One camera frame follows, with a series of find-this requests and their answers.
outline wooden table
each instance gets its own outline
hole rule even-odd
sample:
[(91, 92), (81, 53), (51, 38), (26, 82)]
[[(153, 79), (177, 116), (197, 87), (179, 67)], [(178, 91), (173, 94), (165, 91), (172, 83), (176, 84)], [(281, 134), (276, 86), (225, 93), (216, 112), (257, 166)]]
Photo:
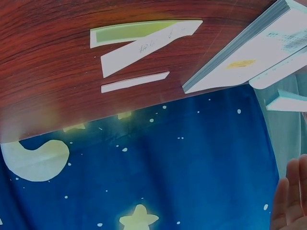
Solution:
[[(181, 85), (273, 2), (1, 0), (0, 142), (195, 95)], [(103, 79), (100, 56), (127, 43), (90, 49), (91, 28), (179, 19), (203, 23)], [(170, 71), (166, 80), (100, 93), (102, 84), (163, 71)]]

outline yellow highlight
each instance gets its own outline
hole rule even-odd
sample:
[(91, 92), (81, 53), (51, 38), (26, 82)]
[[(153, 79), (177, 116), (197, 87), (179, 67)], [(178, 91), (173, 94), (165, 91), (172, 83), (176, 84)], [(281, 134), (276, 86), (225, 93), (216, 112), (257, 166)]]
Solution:
[(124, 230), (150, 230), (149, 225), (158, 219), (156, 215), (147, 214), (144, 205), (137, 205), (131, 216), (121, 217), (119, 221), (125, 226)]
[(74, 125), (74, 126), (69, 126), (69, 127), (67, 127), (67, 128), (63, 128), (63, 131), (64, 131), (64, 132), (67, 132), (67, 131), (69, 131), (69, 130), (71, 130), (71, 129), (74, 129), (74, 128), (76, 128), (76, 129), (85, 129), (85, 126), (84, 126), (84, 124), (82, 123), (82, 124), (78, 124), (78, 125)]
[(244, 60), (244, 61), (235, 61), (233, 63), (230, 63), (226, 69), (235, 69), (240, 67), (246, 67), (251, 64), (253, 64), (256, 60)]
[(127, 117), (131, 116), (131, 114), (132, 114), (132, 112), (128, 111), (128, 112), (118, 114), (117, 117), (118, 117), (119, 120), (121, 120), (123, 118), (127, 118)]

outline yellow star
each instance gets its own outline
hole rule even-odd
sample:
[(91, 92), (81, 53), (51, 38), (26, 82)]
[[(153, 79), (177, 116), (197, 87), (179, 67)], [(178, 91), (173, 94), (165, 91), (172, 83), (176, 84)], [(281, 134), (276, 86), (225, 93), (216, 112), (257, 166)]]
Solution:
[(70, 126), (70, 127), (67, 127), (67, 128), (63, 128), (63, 131), (64, 131), (64, 132), (67, 132), (67, 131), (69, 131), (69, 130), (71, 130), (71, 129), (74, 129), (74, 128), (77, 128), (77, 129), (85, 129), (85, 126), (84, 126), (84, 124), (82, 123), (82, 124), (78, 124), (78, 125), (75, 125), (75, 126)]
[(117, 115), (117, 118), (118, 118), (119, 120), (121, 120), (121, 119), (127, 118), (127, 117), (129, 117), (129, 116), (131, 116), (131, 112), (130, 112), (130, 111), (124, 112), (124, 113), (121, 113), (121, 114), (118, 114), (118, 115)]
[(121, 217), (119, 221), (125, 226), (124, 230), (150, 230), (149, 225), (158, 219), (156, 215), (147, 214), (144, 205), (137, 205), (132, 216)]

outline stack of paper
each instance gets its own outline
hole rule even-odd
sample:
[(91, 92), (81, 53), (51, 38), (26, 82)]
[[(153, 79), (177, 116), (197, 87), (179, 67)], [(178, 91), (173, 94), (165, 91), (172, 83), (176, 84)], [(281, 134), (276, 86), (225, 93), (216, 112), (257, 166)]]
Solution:
[(185, 93), (243, 84), (306, 47), (307, 1), (298, 1), (275, 2), (183, 85)]

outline moon print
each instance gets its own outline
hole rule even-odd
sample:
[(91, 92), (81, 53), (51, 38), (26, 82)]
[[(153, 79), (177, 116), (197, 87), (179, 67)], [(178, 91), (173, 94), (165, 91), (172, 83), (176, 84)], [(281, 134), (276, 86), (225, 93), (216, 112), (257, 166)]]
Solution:
[(1, 144), (7, 167), (17, 176), (32, 182), (48, 181), (65, 167), (69, 149), (60, 140), (50, 140), (36, 150), (25, 149), (19, 141)]

